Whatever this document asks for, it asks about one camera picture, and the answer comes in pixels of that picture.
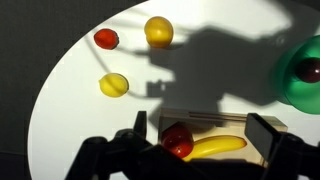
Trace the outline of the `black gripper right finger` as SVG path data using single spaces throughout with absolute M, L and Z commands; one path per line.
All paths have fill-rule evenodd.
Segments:
M 274 116 L 247 114 L 245 136 L 265 161 L 270 159 L 280 133 L 283 131 L 284 124 Z

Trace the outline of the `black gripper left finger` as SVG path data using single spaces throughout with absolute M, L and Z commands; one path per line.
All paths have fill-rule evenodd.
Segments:
M 136 116 L 135 124 L 133 130 L 145 138 L 147 135 L 147 113 L 145 111 L 139 111 Z

